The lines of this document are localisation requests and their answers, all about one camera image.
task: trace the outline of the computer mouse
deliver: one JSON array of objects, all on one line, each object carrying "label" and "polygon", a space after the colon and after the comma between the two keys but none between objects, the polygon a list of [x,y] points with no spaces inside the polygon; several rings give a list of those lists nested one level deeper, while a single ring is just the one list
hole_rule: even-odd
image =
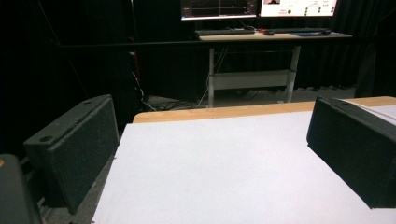
[{"label": "computer mouse", "polygon": [[270,31],[270,30],[264,30],[263,34],[264,35],[274,35],[275,32],[274,31]]}]

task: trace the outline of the white tabletop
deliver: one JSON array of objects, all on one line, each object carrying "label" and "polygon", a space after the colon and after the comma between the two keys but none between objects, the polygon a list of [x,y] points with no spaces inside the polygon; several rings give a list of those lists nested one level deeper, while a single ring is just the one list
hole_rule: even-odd
[{"label": "white tabletop", "polygon": [[92,221],[396,223],[307,146],[311,114],[127,125]]}]

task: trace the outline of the metal desk leg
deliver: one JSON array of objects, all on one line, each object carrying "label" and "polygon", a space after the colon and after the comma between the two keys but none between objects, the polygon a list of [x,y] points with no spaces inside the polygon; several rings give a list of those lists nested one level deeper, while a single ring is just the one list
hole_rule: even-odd
[{"label": "metal desk leg", "polygon": [[301,46],[294,46],[293,55],[291,57],[290,70],[288,72],[288,80],[286,87],[286,103],[291,102],[291,96],[293,95],[294,80],[297,73],[298,58],[300,56]]},{"label": "metal desk leg", "polygon": [[213,100],[215,98],[215,86],[214,86],[214,65],[215,61],[215,50],[210,49],[209,50],[209,84],[208,84],[208,107],[213,108]]}]

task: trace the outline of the wooden desk surface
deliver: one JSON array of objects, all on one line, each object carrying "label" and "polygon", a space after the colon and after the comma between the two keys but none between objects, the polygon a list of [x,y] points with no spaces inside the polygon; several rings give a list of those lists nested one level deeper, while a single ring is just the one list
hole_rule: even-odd
[{"label": "wooden desk surface", "polygon": [[[348,99],[360,105],[381,106],[396,105],[396,98],[389,96]],[[134,117],[134,123],[193,120],[193,119],[221,119],[266,114],[279,114],[313,110],[315,102],[273,104],[273,105],[245,105],[204,109],[189,109],[164,112],[146,112]]]},{"label": "wooden desk surface", "polygon": [[298,36],[291,34],[275,34],[264,35],[262,33],[255,33],[252,35],[203,35],[200,36],[202,41],[233,41],[233,40],[270,40],[270,39],[318,39],[318,38],[334,38],[334,37],[352,37],[352,35],[344,35],[338,33],[331,33],[330,35],[312,35],[312,36]]}]

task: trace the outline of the cable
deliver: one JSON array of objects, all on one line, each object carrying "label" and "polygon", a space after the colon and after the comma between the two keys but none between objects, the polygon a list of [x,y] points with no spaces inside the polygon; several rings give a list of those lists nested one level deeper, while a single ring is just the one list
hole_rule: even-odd
[{"label": "cable", "polygon": [[[46,12],[44,11],[43,6],[41,5],[41,1],[37,1],[37,2],[38,2],[38,5],[39,5],[39,7],[40,7],[40,9],[41,9],[41,12],[43,13],[43,16],[44,16],[45,20],[46,20],[46,22],[47,22],[47,24],[48,24],[48,26],[49,26],[49,29],[50,29],[50,31],[52,32],[53,37],[55,38],[56,42],[57,42],[58,44],[60,44],[61,42],[59,41],[58,36],[55,34],[55,31],[53,30],[52,25],[50,24],[50,20],[48,19],[47,15],[46,15]],[[73,63],[70,61],[69,57],[67,57],[67,55],[64,55],[64,57],[66,58],[66,60],[67,60],[67,62],[69,63],[69,65],[71,66],[71,68],[72,68],[72,70],[73,70],[73,73],[75,74],[75,76],[76,76],[76,78],[77,78],[77,80],[78,80],[78,85],[82,88],[82,91],[84,92],[85,97],[87,97],[87,99],[89,99],[89,98],[90,98],[90,95],[87,93],[87,90],[85,89],[84,85],[82,84],[81,79],[80,79],[80,77],[79,77],[79,75],[78,75],[78,72],[77,72],[75,66],[74,66]]]}]

